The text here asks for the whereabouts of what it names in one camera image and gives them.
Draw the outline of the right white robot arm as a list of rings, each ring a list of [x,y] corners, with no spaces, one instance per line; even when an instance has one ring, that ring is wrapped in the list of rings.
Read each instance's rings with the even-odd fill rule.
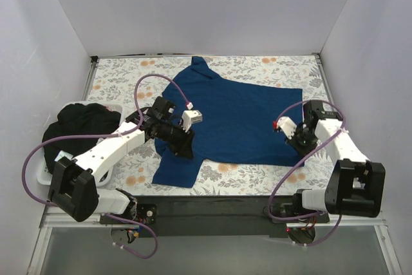
[[[285,142],[300,156],[323,146],[334,164],[325,189],[297,191],[299,201],[291,206],[292,216],[297,221],[309,220],[315,211],[368,218],[378,216],[386,170],[358,149],[345,130],[339,112],[326,111],[322,101],[310,100],[303,105],[300,124],[290,117],[280,117],[276,128],[285,134]]]

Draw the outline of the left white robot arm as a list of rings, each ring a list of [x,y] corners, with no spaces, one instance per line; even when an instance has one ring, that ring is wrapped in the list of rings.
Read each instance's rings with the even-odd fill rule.
[[[164,141],[172,154],[193,159],[191,127],[203,116],[188,103],[179,123],[174,124],[171,116],[175,108],[173,102],[157,97],[152,106],[137,109],[110,137],[90,150],[72,159],[59,159],[51,178],[49,201],[78,222],[95,213],[109,213],[122,223],[131,223],[138,216],[137,198],[122,189],[101,189],[99,182],[129,152],[155,138]]]

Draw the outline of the blue t shirt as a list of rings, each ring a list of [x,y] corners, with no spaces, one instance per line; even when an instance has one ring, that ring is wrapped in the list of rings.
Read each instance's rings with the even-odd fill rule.
[[[175,156],[161,140],[155,148],[161,156],[153,183],[191,188],[204,160],[227,164],[294,166],[300,156],[274,133],[279,114],[303,99],[299,88],[275,88],[224,79],[212,71],[204,58],[193,57],[163,91],[176,104],[180,116],[187,97],[203,120],[192,126],[192,160]]]

